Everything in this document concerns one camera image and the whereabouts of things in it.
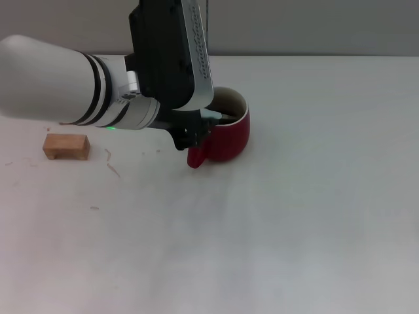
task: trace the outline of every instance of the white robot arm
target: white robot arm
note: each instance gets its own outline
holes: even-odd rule
[[[217,124],[196,0],[141,0],[130,14],[134,53],[103,58],[13,35],[0,42],[0,113],[129,130],[160,128],[177,149]]]

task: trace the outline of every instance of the table surface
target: table surface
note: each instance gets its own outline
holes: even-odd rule
[[[251,108],[226,164],[189,169],[161,130],[0,118],[2,313],[419,312],[419,58],[211,70]],[[47,160],[48,132],[90,160]]]

